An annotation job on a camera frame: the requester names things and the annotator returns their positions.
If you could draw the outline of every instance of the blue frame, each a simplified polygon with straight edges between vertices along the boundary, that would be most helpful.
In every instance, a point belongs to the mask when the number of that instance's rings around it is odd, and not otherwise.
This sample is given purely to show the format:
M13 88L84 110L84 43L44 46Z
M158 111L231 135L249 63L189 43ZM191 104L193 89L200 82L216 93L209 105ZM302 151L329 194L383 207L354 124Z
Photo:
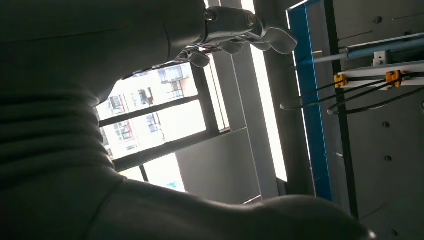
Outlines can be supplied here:
M298 86L302 96L318 88L308 22L308 6L318 2L319 0L305 0L286 11L289 28L298 40L293 54ZM320 95L317 92L304 97L303 104L316 102L319 99ZM304 121L316 196L332 201L326 139L321 114L320 105L308 107L304 109Z

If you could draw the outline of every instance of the robotic hand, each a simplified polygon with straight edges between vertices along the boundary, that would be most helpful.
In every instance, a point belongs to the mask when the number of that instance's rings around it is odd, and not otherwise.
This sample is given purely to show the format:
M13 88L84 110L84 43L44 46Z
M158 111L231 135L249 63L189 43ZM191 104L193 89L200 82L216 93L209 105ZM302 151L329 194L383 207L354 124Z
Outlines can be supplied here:
M94 107L116 81L199 48L289 54L291 33L202 0L0 1L2 239L374 239L328 202L210 202L113 170Z

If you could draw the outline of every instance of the screw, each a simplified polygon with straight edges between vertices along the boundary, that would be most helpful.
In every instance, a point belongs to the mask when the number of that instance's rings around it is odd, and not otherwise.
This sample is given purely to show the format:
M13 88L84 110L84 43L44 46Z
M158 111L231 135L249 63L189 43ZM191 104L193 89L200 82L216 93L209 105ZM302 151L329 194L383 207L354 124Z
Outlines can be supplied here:
M208 22L215 20L215 13L211 10L204 13L204 19Z
M388 123L388 122L383 122L383 128L385 128L385 129L388 129L388 128L390 128L390 123Z
M381 24L382 21L383 21L383 18L381 16L377 16L374 18L374 20L372 20L372 22L375 24Z
M255 26L255 15L253 15L252 13L247 14L247 25L249 27Z
M390 163L392 161L392 157L389 155L384 156L384 161L386 161L387 163Z

